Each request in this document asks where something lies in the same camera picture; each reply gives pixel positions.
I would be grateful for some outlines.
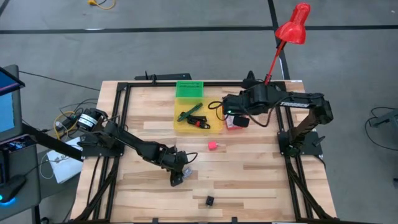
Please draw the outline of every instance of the yellow tray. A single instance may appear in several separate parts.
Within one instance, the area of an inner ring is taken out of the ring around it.
[[[215,97],[176,98],[174,106],[174,130],[179,133],[220,133],[223,130],[223,122],[217,118],[216,110],[209,110],[207,107],[212,101],[222,101],[222,99]],[[207,124],[210,125],[210,129],[202,129],[192,124],[188,124],[186,119],[181,122],[177,121],[181,112],[189,111],[198,103],[203,103],[203,106],[199,110],[193,112],[192,115],[206,116]],[[217,112],[218,116],[223,119],[223,108],[221,106],[218,108]]]

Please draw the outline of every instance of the green mesh basket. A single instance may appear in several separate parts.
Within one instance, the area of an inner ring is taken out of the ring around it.
[[[201,81],[177,81],[175,97],[203,97],[203,82]]]

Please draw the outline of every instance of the wooden table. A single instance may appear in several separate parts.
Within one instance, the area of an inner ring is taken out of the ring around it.
[[[112,114],[117,82],[103,82],[98,109]],[[286,81],[288,91],[304,91],[300,81]],[[222,97],[239,93],[239,87],[205,87],[205,96]],[[171,187],[170,173],[144,162],[134,150],[126,148],[118,172],[112,222],[239,222],[292,221],[294,213],[284,158],[279,154],[276,133],[278,124],[273,112],[269,127],[250,123],[246,129],[221,134],[176,134],[173,130],[174,87],[134,87],[131,89],[126,124],[129,132],[146,141],[158,141],[179,150],[198,152],[190,164],[192,176]],[[123,105],[121,97],[119,111]],[[295,125],[308,114],[307,110],[292,109]],[[267,115],[258,116],[265,123]],[[216,151],[207,143],[217,141]],[[323,164],[313,156],[302,156],[309,191],[331,216],[336,216]],[[80,175],[76,201],[71,218],[85,208],[96,158],[86,159]],[[93,194],[98,188],[100,161]],[[302,194],[298,190],[302,216],[305,217]],[[206,207],[208,195],[215,198]],[[104,217],[106,192],[101,204]]]

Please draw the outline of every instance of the red desk lamp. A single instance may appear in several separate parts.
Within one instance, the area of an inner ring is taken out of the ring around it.
[[[272,61],[271,68],[268,71],[264,83],[267,85],[271,80],[271,73],[274,69],[276,58],[279,56],[280,51],[285,47],[286,42],[292,44],[304,44],[305,42],[305,28],[304,22],[310,13],[311,6],[308,3],[301,2],[296,5],[293,10],[292,17],[288,22],[283,24],[276,30],[275,36],[282,40],[276,51],[274,60]]]

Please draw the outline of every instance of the concrete floor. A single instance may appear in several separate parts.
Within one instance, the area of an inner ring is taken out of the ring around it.
[[[298,1],[275,1],[279,24]],[[397,24],[395,0],[309,1],[307,25]],[[10,0],[0,30],[175,26],[271,26],[264,0],[117,0],[110,11],[86,1]],[[398,152],[373,145],[364,122],[375,106],[398,107],[398,30],[308,31],[305,45],[285,48],[291,79],[330,100],[335,120],[318,131],[338,216],[343,220],[396,223]],[[248,70],[262,77],[275,52],[272,31],[141,34],[0,35],[1,66],[99,88],[103,80],[132,80],[149,73],[189,72],[194,79],[242,79]],[[98,97],[98,92],[20,74],[24,119],[48,128],[58,108]],[[279,66],[274,79],[281,79]],[[386,125],[370,130],[377,142],[398,148]],[[46,198],[42,216],[60,222],[75,189]],[[30,211],[0,223],[30,223]]]

